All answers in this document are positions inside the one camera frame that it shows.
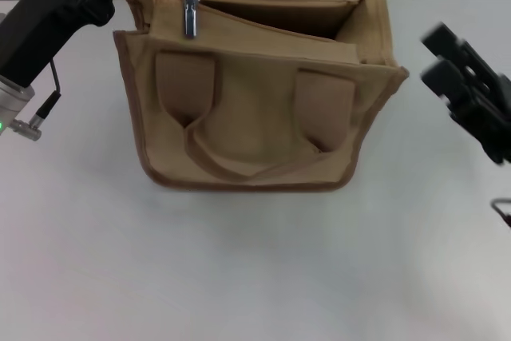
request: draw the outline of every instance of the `canvas tote bag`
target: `canvas tote bag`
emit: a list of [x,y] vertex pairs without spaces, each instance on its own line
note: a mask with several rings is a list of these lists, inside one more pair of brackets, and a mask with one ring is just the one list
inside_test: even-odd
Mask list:
[[171,188],[327,191],[407,78],[386,0],[127,0],[137,151]]

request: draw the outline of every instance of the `bag handle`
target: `bag handle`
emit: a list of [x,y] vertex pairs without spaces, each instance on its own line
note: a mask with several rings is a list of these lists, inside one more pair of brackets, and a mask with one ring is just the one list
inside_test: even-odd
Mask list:
[[215,161],[196,139],[197,130],[217,102],[218,77],[212,56],[173,52],[156,56],[156,83],[163,109],[184,128],[184,148],[188,156],[205,172],[220,180],[244,183],[282,176],[324,160],[347,137],[355,96],[354,82],[299,71],[296,76],[295,116],[304,137],[319,153],[272,165],[251,175],[227,169]]

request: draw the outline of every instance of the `white surface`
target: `white surface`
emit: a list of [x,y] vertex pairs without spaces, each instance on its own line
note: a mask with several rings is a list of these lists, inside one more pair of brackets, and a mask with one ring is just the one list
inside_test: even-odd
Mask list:
[[[12,3],[0,3],[7,11]],[[0,140],[0,339],[509,340],[511,231],[498,168],[419,81],[439,20],[511,74],[511,0],[390,0],[410,80],[344,189],[172,192],[138,163],[111,30],[59,53],[37,144]],[[53,86],[35,84],[29,119]]]

